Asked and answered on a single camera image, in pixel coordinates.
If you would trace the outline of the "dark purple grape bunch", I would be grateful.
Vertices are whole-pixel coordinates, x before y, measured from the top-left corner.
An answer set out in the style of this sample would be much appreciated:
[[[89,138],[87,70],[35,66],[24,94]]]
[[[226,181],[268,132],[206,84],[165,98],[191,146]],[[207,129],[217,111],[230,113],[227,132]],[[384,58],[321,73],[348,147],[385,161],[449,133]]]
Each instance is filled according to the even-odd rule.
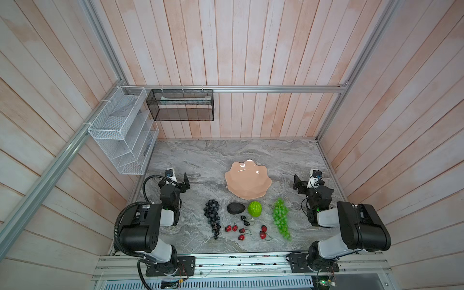
[[[219,216],[219,203],[215,199],[210,199],[205,203],[204,216],[207,218],[209,225],[211,226],[211,232],[213,233],[214,240],[219,238],[221,234],[221,218]]]

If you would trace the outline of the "green grape bunch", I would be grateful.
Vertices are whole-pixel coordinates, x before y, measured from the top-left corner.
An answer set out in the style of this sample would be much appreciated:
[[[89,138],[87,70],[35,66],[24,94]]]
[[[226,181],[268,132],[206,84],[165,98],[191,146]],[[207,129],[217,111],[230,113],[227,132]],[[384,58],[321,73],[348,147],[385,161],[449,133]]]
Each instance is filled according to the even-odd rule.
[[[285,205],[284,200],[282,198],[279,198],[274,203],[273,208],[274,224],[277,226],[279,233],[282,235],[282,237],[290,241],[291,235],[288,227],[288,212],[289,209]]]

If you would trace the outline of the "bumpy green fake fruit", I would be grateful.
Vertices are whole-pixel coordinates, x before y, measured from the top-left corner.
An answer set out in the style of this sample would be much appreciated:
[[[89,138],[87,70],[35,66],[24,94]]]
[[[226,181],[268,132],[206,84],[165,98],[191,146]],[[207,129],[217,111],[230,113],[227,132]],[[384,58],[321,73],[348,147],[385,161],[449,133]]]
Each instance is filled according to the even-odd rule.
[[[252,217],[258,218],[262,214],[262,204],[258,201],[252,201],[248,206],[248,213]]]

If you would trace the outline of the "dark fake avocado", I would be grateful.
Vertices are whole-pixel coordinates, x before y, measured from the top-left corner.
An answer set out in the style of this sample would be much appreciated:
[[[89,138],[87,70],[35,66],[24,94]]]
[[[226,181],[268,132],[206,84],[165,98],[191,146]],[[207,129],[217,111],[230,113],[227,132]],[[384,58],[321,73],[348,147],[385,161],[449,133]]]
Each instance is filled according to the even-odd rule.
[[[227,205],[227,212],[231,215],[238,215],[245,211],[246,206],[241,203],[229,203]]]

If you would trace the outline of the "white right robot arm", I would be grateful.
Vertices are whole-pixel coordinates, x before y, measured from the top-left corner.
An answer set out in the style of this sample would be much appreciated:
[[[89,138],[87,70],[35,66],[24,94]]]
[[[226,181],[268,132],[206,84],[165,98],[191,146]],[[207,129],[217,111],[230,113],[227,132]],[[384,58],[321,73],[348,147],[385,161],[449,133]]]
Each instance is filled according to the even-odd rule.
[[[292,189],[306,197],[303,212],[311,225],[340,231],[329,239],[311,244],[306,255],[311,271],[336,269],[339,258],[362,250],[387,251],[391,247],[390,234],[373,205],[338,201],[331,207],[334,189],[325,186],[321,171],[312,170],[308,181],[294,175]]]

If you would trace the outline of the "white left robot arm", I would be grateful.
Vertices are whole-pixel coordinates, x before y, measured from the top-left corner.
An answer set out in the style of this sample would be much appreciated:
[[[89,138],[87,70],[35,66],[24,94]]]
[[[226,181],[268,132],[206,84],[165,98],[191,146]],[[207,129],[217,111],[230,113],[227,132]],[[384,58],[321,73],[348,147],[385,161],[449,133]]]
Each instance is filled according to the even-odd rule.
[[[148,198],[146,184],[159,179],[160,203]],[[146,273],[174,276],[180,273],[175,247],[160,238],[161,227],[176,226],[180,219],[180,195],[190,189],[188,176],[177,181],[174,170],[165,175],[148,176],[142,183],[143,201],[127,205],[117,216],[114,226],[114,248],[127,256],[138,257],[147,266]]]

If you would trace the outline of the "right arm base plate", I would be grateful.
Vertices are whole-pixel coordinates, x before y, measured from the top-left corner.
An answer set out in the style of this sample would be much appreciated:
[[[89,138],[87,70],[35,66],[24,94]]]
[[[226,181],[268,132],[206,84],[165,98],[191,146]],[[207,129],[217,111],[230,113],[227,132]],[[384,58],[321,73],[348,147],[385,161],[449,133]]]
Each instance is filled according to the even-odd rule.
[[[340,271],[337,260],[324,259],[317,254],[296,251],[286,255],[285,259],[292,273],[336,273]]]

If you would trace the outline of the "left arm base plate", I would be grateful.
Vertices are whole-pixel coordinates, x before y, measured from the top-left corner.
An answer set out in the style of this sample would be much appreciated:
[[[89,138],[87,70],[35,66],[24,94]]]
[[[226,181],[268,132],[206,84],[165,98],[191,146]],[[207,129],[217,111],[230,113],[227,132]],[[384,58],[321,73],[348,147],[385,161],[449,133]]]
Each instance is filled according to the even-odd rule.
[[[170,262],[156,263],[147,267],[147,277],[190,277],[195,273],[195,256],[181,256],[172,258]]]

